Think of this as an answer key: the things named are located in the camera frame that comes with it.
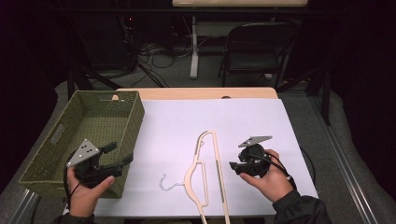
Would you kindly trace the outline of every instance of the person's left hand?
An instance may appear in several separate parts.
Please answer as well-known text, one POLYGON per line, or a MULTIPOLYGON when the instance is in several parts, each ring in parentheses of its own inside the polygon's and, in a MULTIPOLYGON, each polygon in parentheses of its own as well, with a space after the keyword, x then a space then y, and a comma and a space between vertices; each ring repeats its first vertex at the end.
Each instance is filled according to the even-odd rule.
POLYGON ((110 188, 116 177, 111 175, 95 188, 89 189, 82 185, 78 186, 79 180, 75 177, 74 169, 74 167, 67 169, 70 193, 73 189, 76 189, 71 196, 69 214, 73 217, 90 217, 95 210, 99 197, 110 188))

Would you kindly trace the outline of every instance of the black cable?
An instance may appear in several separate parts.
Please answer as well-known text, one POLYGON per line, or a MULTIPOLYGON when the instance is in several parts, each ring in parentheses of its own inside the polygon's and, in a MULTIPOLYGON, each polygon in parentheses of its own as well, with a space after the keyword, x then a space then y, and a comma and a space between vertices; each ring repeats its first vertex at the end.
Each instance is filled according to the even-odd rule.
MULTIPOLYGON (((267 154, 270 155, 271 157, 276 158, 276 160, 280 162, 280 160, 279 160, 276 156, 273 156, 273 155, 271 155, 271 154, 269 154, 269 153, 267 153, 267 154)), ((263 160, 263 161, 268 161, 269 163, 271 163, 272 165, 274 165, 277 169, 279 169, 280 171, 282 171, 282 173, 285 174, 285 176, 290 176, 290 175, 288 174, 288 172, 286 171, 286 168, 285 168, 285 167, 281 167, 280 165, 276 164, 275 162, 273 162, 273 161, 271 161, 271 160, 268 160, 268 159, 266 159, 266 158, 264 158, 264 157, 256 156, 256 155, 253 155, 253 154, 250 154, 250 153, 248 153, 247 155, 249 155, 249 156, 251 156, 251 157, 254 157, 254 158, 257 158, 257 159, 260 159, 260 160, 263 160)))
POLYGON ((173 52, 170 52, 170 53, 171 53, 172 61, 168 65, 165 65, 165 66, 156 65, 155 62, 154 62, 154 58, 155 58, 154 55, 151 57, 152 65, 154 67, 156 67, 156 68, 168 68, 168 67, 172 66, 174 64, 174 62, 175 62, 175 58, 176 57, 175 57, 175 54, 173 52))
POLYGON ((314 186, 317 185, 317 172, 315 170, 315 166, 314 163, 311 160, 311 157, 309 157, 308 153, 306 153, 306 151, 303 149, 302 146, 300 146, 300 150, 305 154, 305 156, 308 158, 309 162, 311 163, 311 167, 312 167, 312 182, 314 182, 314 186))
POLYGON ((91 70, 90 68, 85 67, 84 65, 80 64, 79 68, 80 72, 89 75, 91 78, 97 79, 98 81, 104 83, 108 87, 112 88, 113 90, 117 90, 121 88, 121 86, 113 81, 110 81, 109 79, 99 75, 97 72, 91 70))
POLYGON ((70 201, 71 201, 72 195, 70 194, 69 187, 67 186, 67 163, 70 161, 70 159, 72 159, 72 157, 74 156, 76 151, 77 150, 74 150, 72 153, 70 153, 69 157, 66 160, 66 165, 64 166, 64 192, 66 193, 67 209, 69 209, 69 210, 70 210, 70 206, 71 206, 70 201))
POLYGON ((79 181, 78 182, 78 184, 76 185, 76 187, 72 190, 72 192, 70 193, 70 199, 71 199, 71 197, 73 196, 73 193, 76 191, 76 189, 78 188, 78 186, 80 186, 81 185, 81 181, 79 181))
POLYGON ((180 53, 175 53, 175 56, 176 57, 183 57, 183 56, 186 56, 187 54, 189 54, 190 53, 190 51, 191 51, 191 48, 189 48, 189 52, 187 53, 187 54, 185 54, 184 53, 184 51, 186 51, 186 49, 187 49, 187 47, 189 46, 189 42, 186 42, 186 44, 185 44, 185 46, 184 46, 184 49, 180 52, 180 53))
POLYGON ((295 182, 294 182, 294 178, 293 178, 291 175, 289 175, 288 171, 286 170, 286 168, 285 168, 285 166, 282 164, 282 162, 281 162, 276 156, 274 156, 274 155, 272 155, 272 154, 269 154, 269 153, 267 153, 267 154, 270 155, 271 157, 274 157, 277 161, 279 161, 279 163, 280 163, 283 167, 281 167, 280 165, 276 164, 275 162, 273 162, 273 161, 271 161, 271 160, 268 160, 268 159, 266 159, 266 158, 264 158, 264 157, 256 156, 256 155, 253 155, 253 154, 250 154, 250 153, 248 153, 247 155, 249 155, 249 156, 251 156, 251 157, 254 157, 254 158, 257 158, 257 159, 260 159, 260 160, 264 160, 264 161, 270 162, 272 165, 274 165, 277 169, 279 169, 279 170, 286 176, 286 178, 287 178, 287 179, 289 180, 289 182, 291 183, 291 186, 292 186, 295 190, 297 190, 297 186, 296 186, 296 184, 295 184, 295 182))
POLYGON ((137 56, 137 58, 140 60, 140 61, 142 61, 142 63, 148 63, 149 62, 149 56, 147 56, 147 55, 138 55, 137 56), (146 60, 143 60, 142 58, 140 58, 139 56, 143 56, 143 57, 148 57, 146 60))
POLYGON ((165 83, 165 86, 169 88, 168 83, 166 83, 165 79, 163 79, 163 77, 162 77, 160 74, 158 74, 158 73, 155 72, 154 70, 151 70, 151 72, 154 73, 154 74, 156 74, 157 76, 159 76, 159 77, 163 80, 163 83, 165 83))
POLYGON ((140 69, 142 69, 143 72, 145 72, 145 73, 148 75, 149 78, 151 78, 151 80, 152 80, 155 84, 157 84, 157 85, 158 85, 159 87, 161 87, 161 88, 164 87, 164 85, 163 85, 155 76, 153 76, 153 75, 150 73, 150 71, 149 71, 147 68, 145 68, 145 66, 143 66, 142 64, 139 64, 138 66, 139 66, 140 69))
MULTIPOLYGON (((118 77, 126 77, 129 76, 131 74, 133 74, 135 71, 137 70, 137 66, 135 66, 134 68, 125 68, 122 72, 115 74, 115 75, 101 75, 107 79, 114 79, 114 78, 118 78, 118 77)), ((87 75, 88 78, 93 79, 91 81, 91 84, 98 82, 99 80, 94 78, 94 77, 90 77, 90 75, 87 75)))
POLYGON ((142 78, 140 78, 139 80, 137 80, 136 82, 131 84, 131 87, 133 87, 134 85, 136 85, 137 83, 141 82, 143 79, 145 79, 147 75, 144 75, 142 78))
POLYGON ((139 49, 139 54, 150 56, 153 52, 167 51, 168 49, 156 43, 146 43, 139 49))

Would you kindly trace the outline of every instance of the white paper sheet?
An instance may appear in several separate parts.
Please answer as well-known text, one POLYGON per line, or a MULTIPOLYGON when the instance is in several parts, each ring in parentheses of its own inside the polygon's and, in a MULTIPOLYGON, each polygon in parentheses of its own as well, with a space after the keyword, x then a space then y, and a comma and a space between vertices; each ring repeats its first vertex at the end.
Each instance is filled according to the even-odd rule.
MULTIPOLYGON (((272 135, 262 142, 272 148, 293 176, 302 195, 318 197, 281 100, 225 99, 144 101, 145 117, 138 135, 121 199, 100 199, 95 215, 103 217, 197 217, 198 209, 182 183, 191 166, 197 139, 204 131, 217 133, 221 169, 230 216, 272 215, 272 203, 231 169, 238 160, 238 147, 250 136, 272 135)), ((200 160, 205 162, 209 191, 207 217, 223 216, 212 135, 207 135, 200 160)), ((201 166, 192 176, 193 190, 205 201, 201 166)))

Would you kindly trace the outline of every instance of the sleeve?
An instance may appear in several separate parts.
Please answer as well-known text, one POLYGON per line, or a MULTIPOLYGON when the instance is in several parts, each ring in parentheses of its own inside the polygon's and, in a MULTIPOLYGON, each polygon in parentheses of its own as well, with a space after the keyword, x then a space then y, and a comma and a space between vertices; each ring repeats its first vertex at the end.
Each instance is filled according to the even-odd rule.
POLYGON ((275 224, 332 223, 322 200, 301 196, 296 190, 274 203, 273 207, 276 210, 275 224))
POLYGON ((92 224, 94 222, 94 215, 90 217, 73 217, 68 213, 61 217, 56 217, 52 224, 92 224))

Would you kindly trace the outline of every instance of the person's right hand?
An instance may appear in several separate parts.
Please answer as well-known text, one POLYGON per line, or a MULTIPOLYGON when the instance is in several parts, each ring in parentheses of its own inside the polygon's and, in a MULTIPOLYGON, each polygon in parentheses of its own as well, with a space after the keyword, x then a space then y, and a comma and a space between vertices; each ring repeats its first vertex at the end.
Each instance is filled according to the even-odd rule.
POLYGON ((99 197, 111 187, 116 177, 113 175, 106 178, 93 189, 86 188, 79 184, 75 176, 75 168, 67 169, 67 179, 69 182, 69 191, 75 191, 71 195, 70 216, 73 217, 90 217, 95 210, 99 197))
MULTIPOLYGON (((279 154, 272 149, 266 149, 265 151, 279 159, 279 154)), ((280 165, 279 161, 273 157, 271 157, 271 161, 280 165)), ((249 185, 256 187, 272 203, 277 202, 293 190, 293 187, 283 172, 272 164, 268 173, 262 178, 256 178, 245 173, 240 174, 240 176, 249 185)))

